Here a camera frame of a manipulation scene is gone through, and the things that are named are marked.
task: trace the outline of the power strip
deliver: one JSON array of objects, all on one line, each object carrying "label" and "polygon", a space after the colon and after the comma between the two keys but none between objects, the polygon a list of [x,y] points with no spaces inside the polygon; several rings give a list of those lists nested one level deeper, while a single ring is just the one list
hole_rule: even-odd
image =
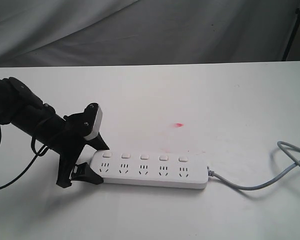
[{"label": "power strip", "polygon": [[208,166],[203,154],[97,151],[90,167],[109,184],[204,189]]}]

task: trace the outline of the white switch button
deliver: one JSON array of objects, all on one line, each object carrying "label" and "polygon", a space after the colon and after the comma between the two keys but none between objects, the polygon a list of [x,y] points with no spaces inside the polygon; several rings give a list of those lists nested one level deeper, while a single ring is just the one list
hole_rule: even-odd
[{"label": "white switch button", "polygon": [[188,162],[188,158],[186,156],[179,157],[179,162],[186,163]]},{"label": "white switch button", "polygon": [[112,152],[106,151],[103,155],[104,158],[111,158],[112,157]]},{"label": "white switch button", "polygon": [[147,154],[142,154],[142,155],[140,156],[140,159],[142,159],[142,160],[148,160],[148,159],[149,159],[149,155],[147,155]]},{"label": "white switch button", "polygon": [[121,158],[122,158],[122,159],[129,159],[129,158],[130,158],[130,154],[129,154],[129,153],[123,153],[123,154],[121,155]]},{"label": "white switch button", "polygon": [[167,155],[161,155],[159,159],[160,161],[168,161],[169,157]]}]

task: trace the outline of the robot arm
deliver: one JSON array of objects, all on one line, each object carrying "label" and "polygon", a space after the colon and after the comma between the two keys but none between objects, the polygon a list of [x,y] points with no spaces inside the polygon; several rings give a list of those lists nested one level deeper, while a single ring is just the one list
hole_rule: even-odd
[{"label": "robot arm", "polygon": [[18,79],[0,80],[0,125],[11,123],[32,136],[33,145],[38,140],[60,154],[56,184],[62,188],[70,187],[71,181],[103,183],[87,163],[76,165],[85,145],[109,149],[99,133],[101,120],[97,103],[89,104],[84,112],[61,118]]}]

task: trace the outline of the gray fabric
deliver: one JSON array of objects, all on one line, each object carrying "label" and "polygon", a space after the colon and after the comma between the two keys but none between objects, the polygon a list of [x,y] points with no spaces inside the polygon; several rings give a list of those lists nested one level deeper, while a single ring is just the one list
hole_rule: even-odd
[{"label": "gray fabric", "polygon": [[2,67],[279,61],[300,0],[139,0]]},{"label": "gray fabric", "polygon": [[0,0],[0,61],[82,30],[137,0]]}]

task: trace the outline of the table surface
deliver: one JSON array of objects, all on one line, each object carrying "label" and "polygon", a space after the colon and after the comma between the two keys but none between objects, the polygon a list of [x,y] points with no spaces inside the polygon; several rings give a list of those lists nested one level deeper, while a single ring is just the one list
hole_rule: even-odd
[{"label": "table surface", "polygon": [[[211,169],[244,186],[292,163],[277,141],[300,147],[300,62],[0,68],[5,77],[60,116],[99,103],[110,149],[203,153]],[[2,135],[0,186],[33,157],[28,135],[13,125]],[[85,148],[80,161],[93,153]],[[0,240],[300,240],[300,169],[246,193],[212,179],[205,190],[81,182],[62,189],[58,160],[49,151],[0,191]]]}]

